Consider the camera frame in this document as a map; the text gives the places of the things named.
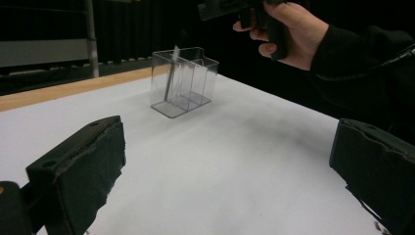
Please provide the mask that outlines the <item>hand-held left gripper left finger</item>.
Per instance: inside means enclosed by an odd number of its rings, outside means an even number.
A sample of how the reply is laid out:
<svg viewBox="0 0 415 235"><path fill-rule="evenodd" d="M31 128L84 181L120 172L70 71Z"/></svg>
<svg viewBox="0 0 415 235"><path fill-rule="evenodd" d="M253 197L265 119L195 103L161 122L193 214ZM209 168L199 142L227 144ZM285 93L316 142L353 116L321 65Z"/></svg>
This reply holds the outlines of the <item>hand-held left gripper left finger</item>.
<svg viewBox="0 0 415 235"><path fill-rule="evenodd" d="M119 116L95 120L26 168L36 202L29 206L35 230L83 235L125 166Z"/></svg>

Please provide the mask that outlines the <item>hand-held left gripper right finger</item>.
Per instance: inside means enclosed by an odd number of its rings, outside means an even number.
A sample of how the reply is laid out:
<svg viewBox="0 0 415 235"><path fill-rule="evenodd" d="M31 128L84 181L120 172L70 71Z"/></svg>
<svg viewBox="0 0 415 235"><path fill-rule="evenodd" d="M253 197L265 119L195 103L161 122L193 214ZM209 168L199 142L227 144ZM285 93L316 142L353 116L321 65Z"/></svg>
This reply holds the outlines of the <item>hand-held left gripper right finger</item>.
<svg viewBox="0 0 415 235"><path fill-rule="evenodd" d="M415 146L371 124L343 118L329 166L391 235L415 235Z"/></svg>

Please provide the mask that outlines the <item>clear plastic organizer box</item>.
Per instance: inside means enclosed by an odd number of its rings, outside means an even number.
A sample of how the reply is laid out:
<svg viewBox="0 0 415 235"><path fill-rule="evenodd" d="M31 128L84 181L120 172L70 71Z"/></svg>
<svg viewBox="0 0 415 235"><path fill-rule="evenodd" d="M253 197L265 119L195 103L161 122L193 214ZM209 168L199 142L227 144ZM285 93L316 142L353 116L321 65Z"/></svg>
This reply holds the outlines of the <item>clear plastic organizer box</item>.
<svg viewBox="0 0 415 235"><path fill-rule="evenodd" d="M203 48L180 49L168 101L165 101L172 52L153 53L150 104L162 115L177 118L211 102L219 62L207 58Z"/></svg>

